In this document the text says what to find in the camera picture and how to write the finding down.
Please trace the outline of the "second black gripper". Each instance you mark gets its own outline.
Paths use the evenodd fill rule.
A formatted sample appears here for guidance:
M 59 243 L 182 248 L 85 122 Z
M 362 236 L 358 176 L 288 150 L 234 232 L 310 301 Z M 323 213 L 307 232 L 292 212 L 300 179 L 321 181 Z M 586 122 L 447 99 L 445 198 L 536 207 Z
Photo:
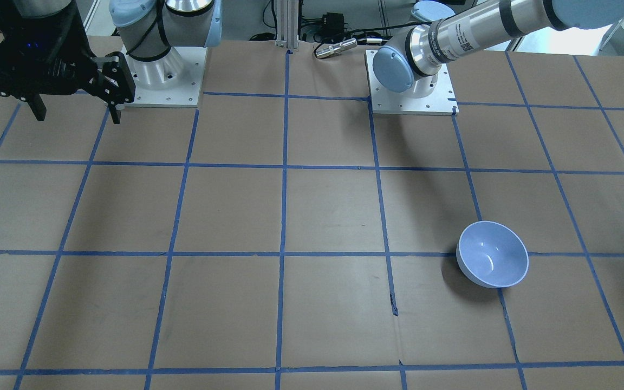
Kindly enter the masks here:
M 71 95 L 93 86 L 119 124 L 136 84 L 122 53 L 95 57 L 76 5 L 0 5 L 0 95 L 22 97 L 37 121 L 40 94 Z

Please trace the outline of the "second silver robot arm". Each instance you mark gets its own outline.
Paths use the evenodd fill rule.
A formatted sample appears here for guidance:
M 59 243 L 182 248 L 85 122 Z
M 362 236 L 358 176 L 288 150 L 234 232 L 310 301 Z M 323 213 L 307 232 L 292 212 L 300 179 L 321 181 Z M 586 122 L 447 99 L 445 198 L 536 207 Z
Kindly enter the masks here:
M 186 74 L 179 47 L 218 46 L 219 1 L 111 1 L 124 51 L 92 51 L 75 1 L 0 1 L 0 96 L 27 103 L 46 118 L 43 95 L 84 90 L 106 102 L 134 103 L 137 86 L 158 89 Z

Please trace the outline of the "robot arm over blue bowl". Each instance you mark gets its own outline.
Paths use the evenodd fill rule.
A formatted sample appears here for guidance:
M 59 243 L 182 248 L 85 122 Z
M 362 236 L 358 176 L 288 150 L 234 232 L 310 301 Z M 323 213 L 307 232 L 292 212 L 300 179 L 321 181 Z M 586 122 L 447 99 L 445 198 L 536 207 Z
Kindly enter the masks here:
M 406 92 L 444 64 L 545 28 L 599 29 L 624 17 L 624 1 L 487 1 L 430 22 L 414 21 L 376 50 L 369 74 Z

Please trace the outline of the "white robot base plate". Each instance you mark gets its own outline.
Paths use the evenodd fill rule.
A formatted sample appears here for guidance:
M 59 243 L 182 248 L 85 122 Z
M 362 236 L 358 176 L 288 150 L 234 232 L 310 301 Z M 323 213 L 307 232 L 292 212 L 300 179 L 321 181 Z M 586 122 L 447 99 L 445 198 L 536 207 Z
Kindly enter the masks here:
M 377 79 L 374 70 L 376 54 L 377 50 L 366 51 L 372 113 L 433 116 L 455 116 L 460 113 L 446 64 L 441 65 L 439 71 L 432 76 L 418 77 L 406 91 L 394 92 Z

